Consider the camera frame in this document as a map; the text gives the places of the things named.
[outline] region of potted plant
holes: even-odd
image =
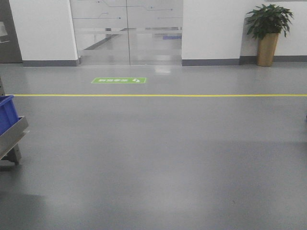
[[[271,66],[278,35],[283,31],[286,37],[287,32],[290,32],[289,23],[291,24],[290,17],[293,18],[293,13],[274,4],[256,7],[258,9],[247,13],[252,13],[247,17],[247,24],[250,25],[248,34],[253,33],[253,37],[259,39],[257,65]]]

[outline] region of glass sliding door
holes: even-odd
[[[71,0],[83,65],[181,64],[183,0]]]
[[[82,65],[129,65],[126,0],[71,0]]]
[[[181,64],[183,0],[127,0],[130,62]]]

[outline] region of yellow floor line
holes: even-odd
[[[14,94],[16,97],[307,97],[307,94]]]

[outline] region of white wall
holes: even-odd
[[[229,59],[256,55],[244,18],[263,0],[184,0],[182,59]],[[307,55],[307,2],[275,2],[295,15],[291,34],[280,36],[276,55]]]
[[[69,0],[10,0],[23,60],[77,60]]]

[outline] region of green leaves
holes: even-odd
[[[289,9],[274,4],[269,6],[262,4],[262,7],[256,6],[256,8],[259,10],[247,13],[252,14],[246,18],[246,24],[250,25],[248,35],[253,33],[254,38],[262,40],[266,34],[283,31],[286,37],[287,32],[290,32],[289,24],[292,24],[290,17],[293,18],[293,13]]]

